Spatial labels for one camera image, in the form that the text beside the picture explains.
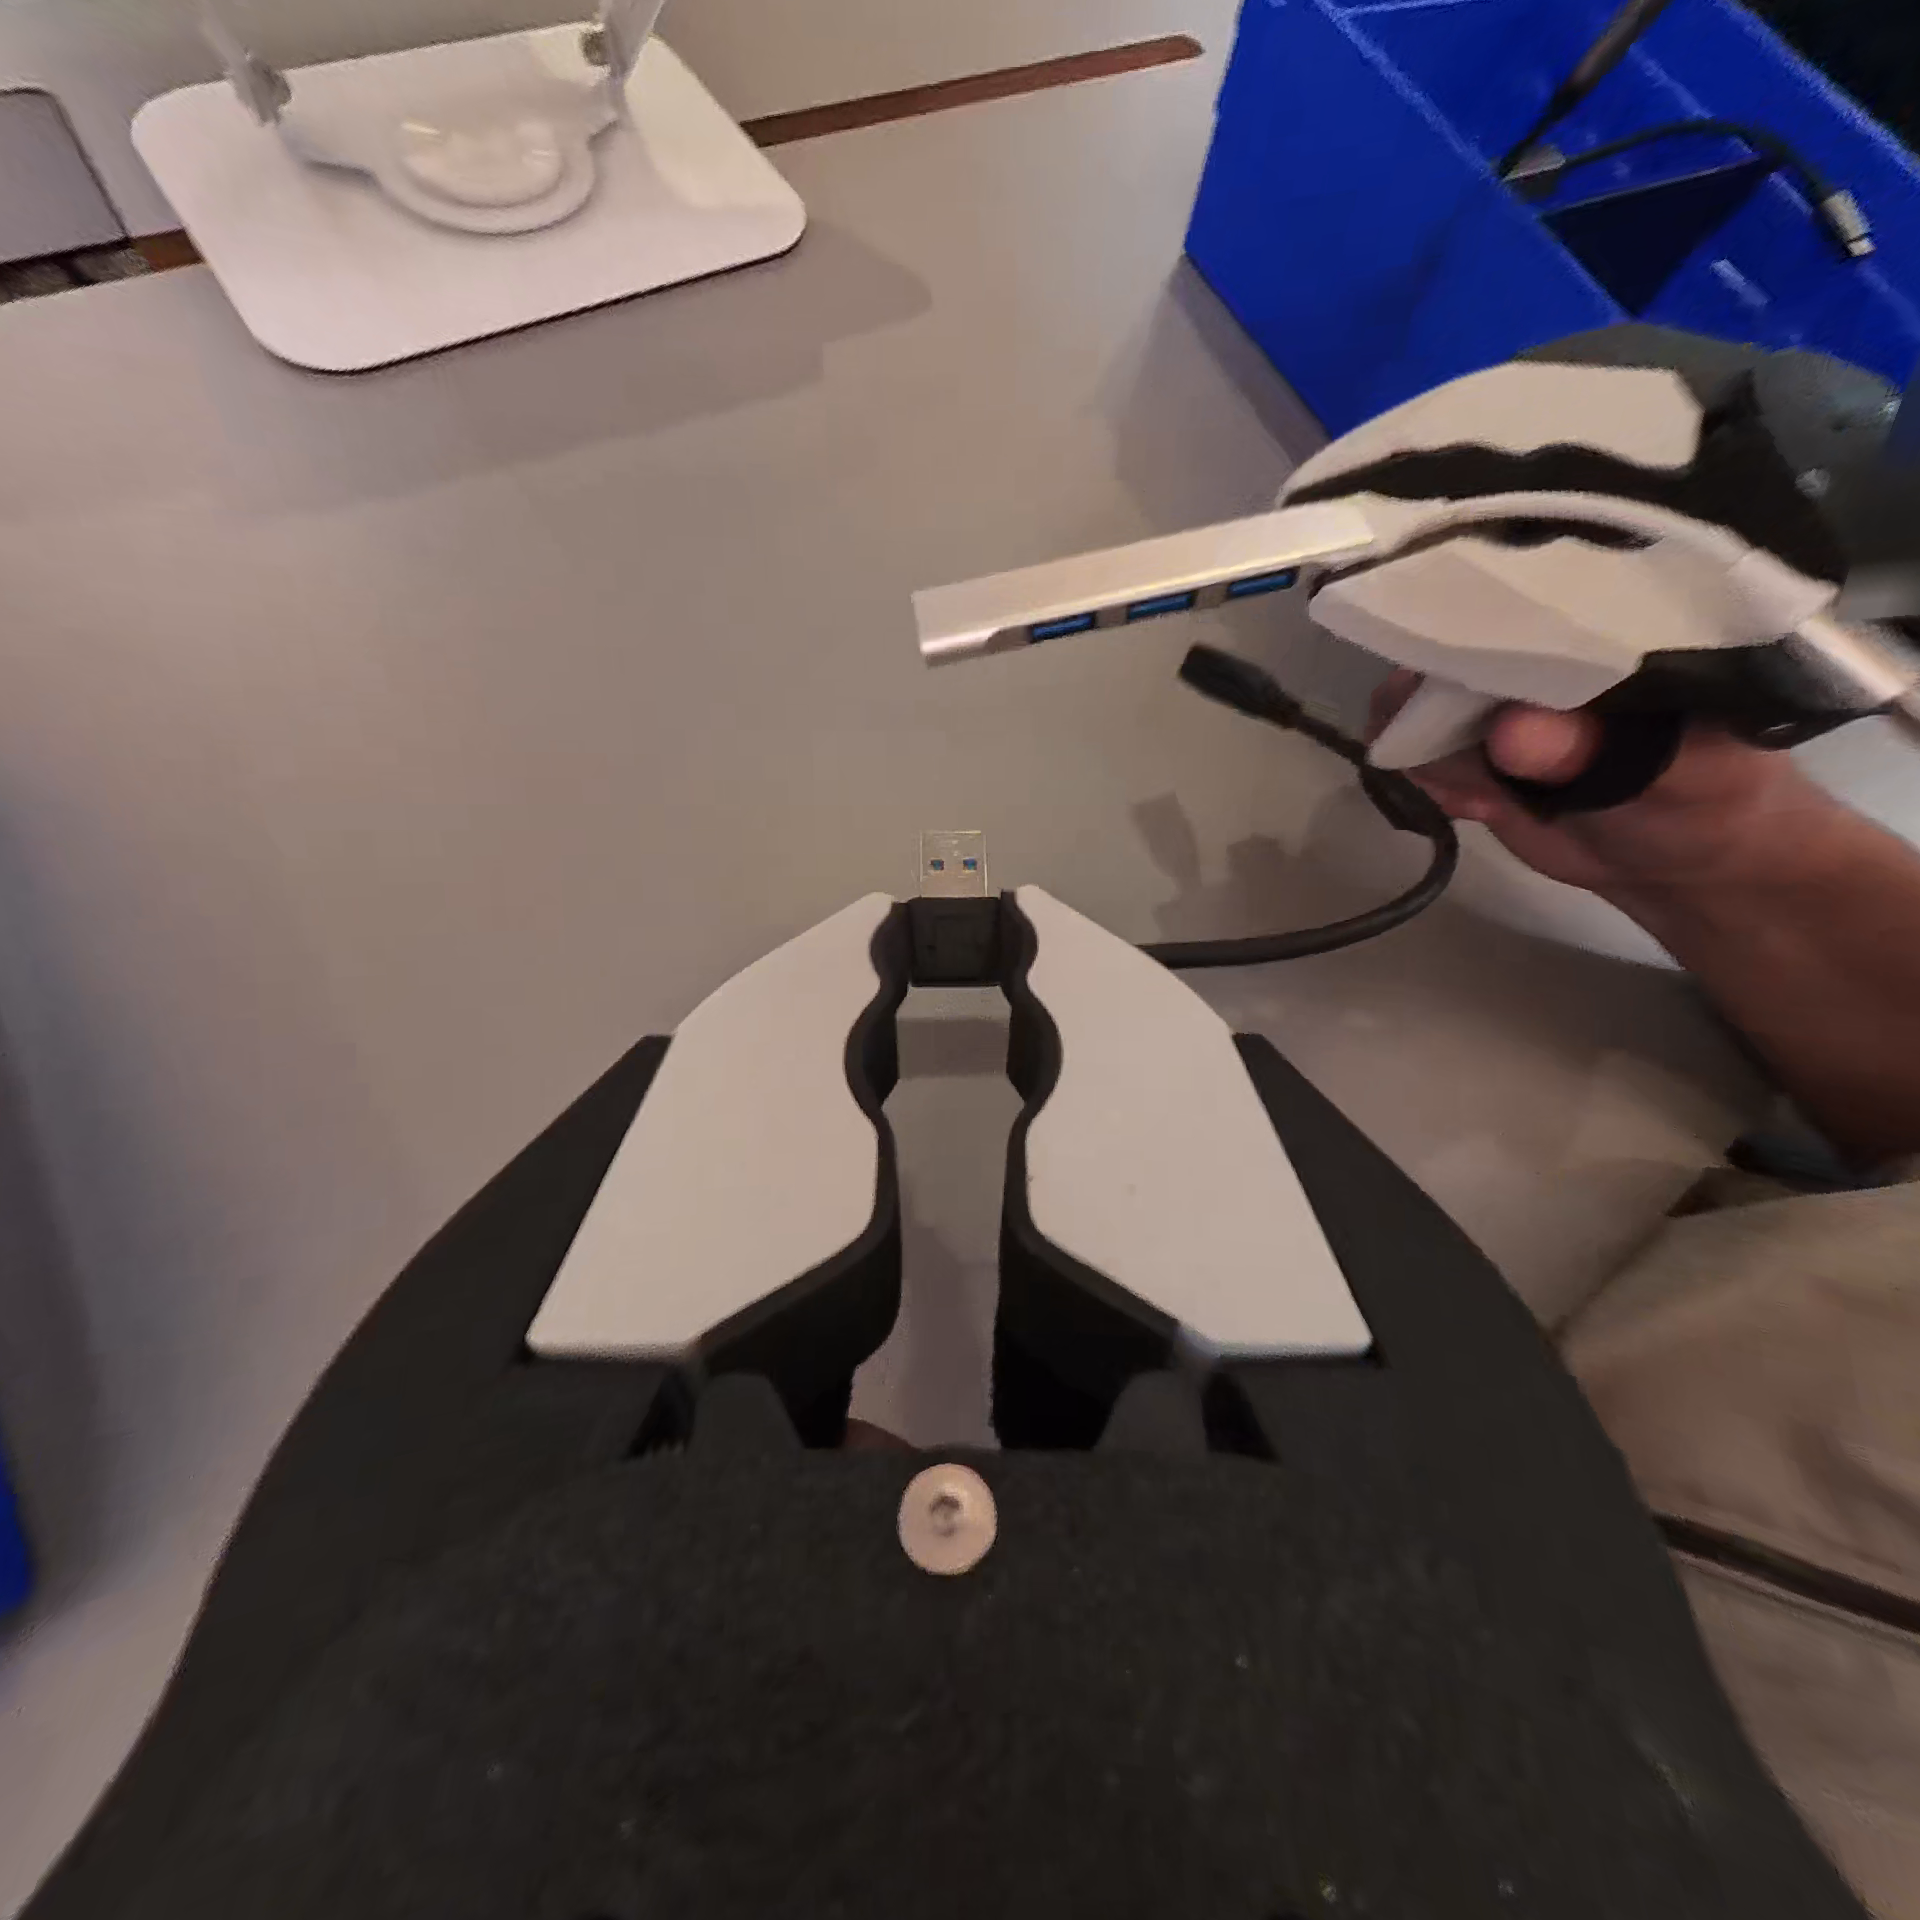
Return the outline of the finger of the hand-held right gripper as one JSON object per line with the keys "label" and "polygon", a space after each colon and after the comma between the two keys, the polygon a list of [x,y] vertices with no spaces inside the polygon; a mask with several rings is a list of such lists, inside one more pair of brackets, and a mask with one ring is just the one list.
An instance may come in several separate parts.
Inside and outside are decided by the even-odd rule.
{"label": "finger of the hand-held right gripper", "polygon": [[1635,499],[1365,499],[1363,564],[1307,618],[1489,701],[1572,710],[1654,654],[1767,646],[1834,612],[1836,581]]}
{"label": "finger of the hand-held right gripper", "polygon": [[1280,507],[1590,495],[1689,512],[1707,498],[1705,409],[1664,365],[1515,360],[1413,395],[1332,439]]}

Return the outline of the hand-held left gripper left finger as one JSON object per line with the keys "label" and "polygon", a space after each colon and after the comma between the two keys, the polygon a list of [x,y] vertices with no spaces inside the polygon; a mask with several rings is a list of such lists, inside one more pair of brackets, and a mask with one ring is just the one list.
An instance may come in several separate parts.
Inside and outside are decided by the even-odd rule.
{"label": "hand-held left gripper left finger", "polygon": [[707,993],[668,1035],[525,1347],[755,1375],[809,1443],[900,1313],[903,905],[865,894]]}

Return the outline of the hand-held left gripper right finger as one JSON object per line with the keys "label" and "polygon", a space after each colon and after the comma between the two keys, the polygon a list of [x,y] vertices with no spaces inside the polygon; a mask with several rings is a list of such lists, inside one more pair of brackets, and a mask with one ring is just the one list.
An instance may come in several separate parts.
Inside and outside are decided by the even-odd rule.
{"label": "hand-held left gripper right finger", "polygon": [[999,899],[1009,1133],[991,1430],[1084,1450],[1140,1377],[1367,1364],[1376,1337],[1229,1022],[1033,883]]}

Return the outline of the person's right forearm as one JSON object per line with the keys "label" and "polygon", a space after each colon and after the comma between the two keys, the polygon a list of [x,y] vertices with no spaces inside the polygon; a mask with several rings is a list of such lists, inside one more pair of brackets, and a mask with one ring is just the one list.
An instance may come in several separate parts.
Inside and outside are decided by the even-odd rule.
{"label": "person's right forearm", "polygon": [[1665,853],[1622,909],[1850,1161],[1917,1149],[1917,853],[1787,772]]}

